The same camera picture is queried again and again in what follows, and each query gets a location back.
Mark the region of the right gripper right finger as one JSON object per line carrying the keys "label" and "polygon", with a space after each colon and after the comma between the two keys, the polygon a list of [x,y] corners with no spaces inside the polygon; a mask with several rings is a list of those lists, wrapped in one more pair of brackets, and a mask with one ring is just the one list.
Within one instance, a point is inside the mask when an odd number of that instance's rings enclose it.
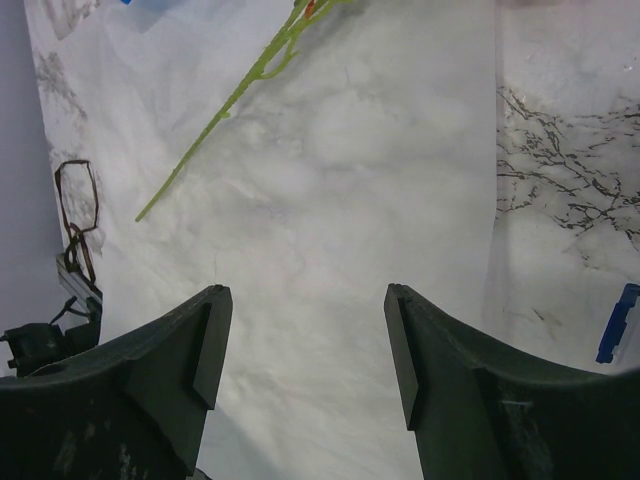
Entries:
{"label": "right gripper right finger", "polygon": [[392,284],[384,313],[427,479],[635,479],[639,375],[556,364]]}

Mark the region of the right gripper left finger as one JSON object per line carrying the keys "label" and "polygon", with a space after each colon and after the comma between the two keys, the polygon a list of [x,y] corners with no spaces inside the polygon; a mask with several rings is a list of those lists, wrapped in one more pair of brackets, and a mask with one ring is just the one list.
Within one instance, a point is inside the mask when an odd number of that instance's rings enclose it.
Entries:
{"label": "right gripper left finger", "polygon": [[1,380],[4,479],[203,479],[232,317],[210,286],[87,352]]}

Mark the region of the brown ribbon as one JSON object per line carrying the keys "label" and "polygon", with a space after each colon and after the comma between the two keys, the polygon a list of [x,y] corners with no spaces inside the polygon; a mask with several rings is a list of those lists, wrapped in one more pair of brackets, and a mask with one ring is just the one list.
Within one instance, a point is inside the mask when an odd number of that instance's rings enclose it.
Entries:
{"label": "brown ribbon", "polygon": [[98,230],[100,201],[91,162],[80,158],[61,162],[54,171],[54,186],[67,240],[63,265],[69,273],[79,275],[91,290],[96,290],[97,274],[89,237]]}

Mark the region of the white wrapping paper sheet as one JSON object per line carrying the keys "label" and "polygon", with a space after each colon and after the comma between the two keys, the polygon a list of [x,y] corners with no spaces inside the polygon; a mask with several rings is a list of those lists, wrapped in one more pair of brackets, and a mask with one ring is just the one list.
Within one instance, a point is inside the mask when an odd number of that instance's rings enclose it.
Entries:
{"label": "white wrapping paper sheet", "polygon": [[289,1],[28,1],[50,161],[91,162],[111,340],[207,285],[233,320],[199,467],[216,479],[418,479],[383,303],[479,323],[496,206],[495,5],[353,1],[256,82],[135,217]]}

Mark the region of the small pink rose stem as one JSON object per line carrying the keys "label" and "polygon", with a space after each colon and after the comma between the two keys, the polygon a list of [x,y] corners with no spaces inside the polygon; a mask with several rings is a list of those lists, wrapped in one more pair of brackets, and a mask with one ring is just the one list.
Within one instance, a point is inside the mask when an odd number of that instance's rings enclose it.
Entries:
{"label": "small pink rose stem", "polygon": [[136,223],[141,222],[167,192],[171,184],[176,180],[183,168],[195,155],[196,151],[213,129],[222,120],[230,117],[231,108],[238,102],[241,96],[254,83],[275,78],[284,71],[291,61],[299,54],[296,50],[296,44],[301,34],[310,26],[318,23],[326,17],[338,4],[341,4],[341,1],[322,0],[293,2],[292,10],[284,24],[264,47],[255,63],[250,67],[236,88],[200,132],[198,137],[189,146],[157,192],[135,217]]}

